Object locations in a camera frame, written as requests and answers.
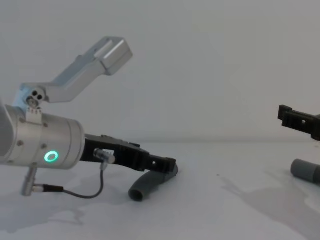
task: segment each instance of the screw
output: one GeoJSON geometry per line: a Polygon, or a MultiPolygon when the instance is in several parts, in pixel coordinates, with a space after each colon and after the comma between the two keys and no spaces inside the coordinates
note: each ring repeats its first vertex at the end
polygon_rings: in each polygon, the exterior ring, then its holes
{"type": "Polygon", "coordinates": [[[21,147],[23,144],[24,144],[24,142],[20,140],[20,141],[17,142],[16,145],[17,145],[18,147],[21,147]]]}
{"type": "Polygon", "coordinates": [[[37,100],[33,99],[32,96],[29,96],[26,99],[26,103],[33,109],[36,109],[39,106],[39,103],[37,100]]]}

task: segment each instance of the metal cylinder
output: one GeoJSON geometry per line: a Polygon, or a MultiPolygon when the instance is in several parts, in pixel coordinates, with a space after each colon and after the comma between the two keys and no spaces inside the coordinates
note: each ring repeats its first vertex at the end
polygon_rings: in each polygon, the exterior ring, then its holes
{"type": "Polygon", "coordinates": [[[4,164],[70,169],[79,162],[85,148],[85,132],[78,121],[43,114],[41,124],[30,123],[20,108],[6,108],[14,140],[4,164]]]}

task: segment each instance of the black cable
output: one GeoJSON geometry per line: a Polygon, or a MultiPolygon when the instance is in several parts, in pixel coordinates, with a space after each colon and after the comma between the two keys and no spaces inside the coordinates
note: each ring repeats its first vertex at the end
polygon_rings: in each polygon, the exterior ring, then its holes
{"type": "Polygon", "coordinates": [[[104,190],[104,186],[105,186],[104,171],[101,170],[100,171],[100,189],[95,195],[84,196],[84,195],[80,195],[80,194],[77,194],[77,193],[74,193],[74,192],[68,191],[68,190],[63,190],[63,193],[72,195],[72,196],[80,198],[80,199],[94,199],[94,198],[98,197],[102,193],[102,191],[104,190]]]}

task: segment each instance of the gray plastic pipe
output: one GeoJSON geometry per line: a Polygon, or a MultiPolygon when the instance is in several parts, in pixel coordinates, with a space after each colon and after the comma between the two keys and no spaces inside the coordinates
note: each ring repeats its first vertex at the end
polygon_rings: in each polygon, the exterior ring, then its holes
{"type": "Polygon", "coordinates": [[[296,159],[291,165],[291,173],[296,178],[310,183],[320,183],[320,165],[296,159]]]}
{"type": "Polygon", "coordinates": [[[159,185],[166,183],[178,174],[178,166],[175,165],[173,172],[169,174],[149,171],[140,177],[130,188],[129,197],[136,202],[142,202],[159,185]]]}

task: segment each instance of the green led ring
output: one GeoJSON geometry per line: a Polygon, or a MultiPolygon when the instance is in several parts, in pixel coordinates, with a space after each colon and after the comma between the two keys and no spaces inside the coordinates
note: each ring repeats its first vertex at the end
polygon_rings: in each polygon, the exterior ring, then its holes
{"type": "Polygon", "coordinates": [[[53,163],[55,161],[57,161],[59,158],[59,154],[56,151],[49,151],[45,156],[44,156],[44,160],[47,163],[53,163]]]}

